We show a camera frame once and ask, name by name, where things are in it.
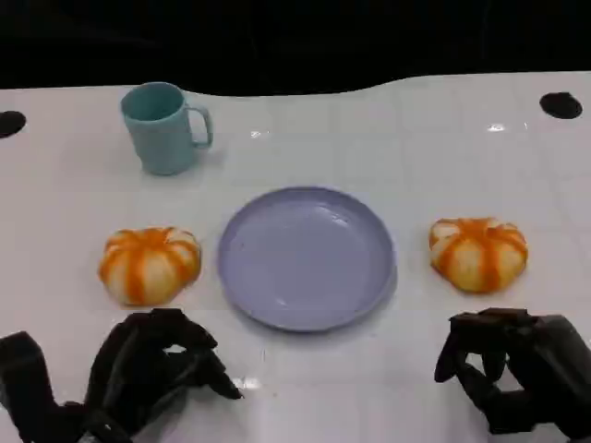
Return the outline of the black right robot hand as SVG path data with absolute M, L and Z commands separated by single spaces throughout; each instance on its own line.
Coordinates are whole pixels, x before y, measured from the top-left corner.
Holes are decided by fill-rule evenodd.
M 434 379 L 457 378 L 493 435 L 554 424 L 590 437 L 590 349 L 562 315 L 491 307 L 451 317 Z

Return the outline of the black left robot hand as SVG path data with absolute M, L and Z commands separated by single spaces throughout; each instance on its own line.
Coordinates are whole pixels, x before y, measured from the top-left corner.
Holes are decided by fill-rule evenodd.
M 84 404 L 133 437 L 189 389 L 209 387 L 239 400 L 216 347 L 213 336 L 180 309 L 131 314 L 97 353 Z

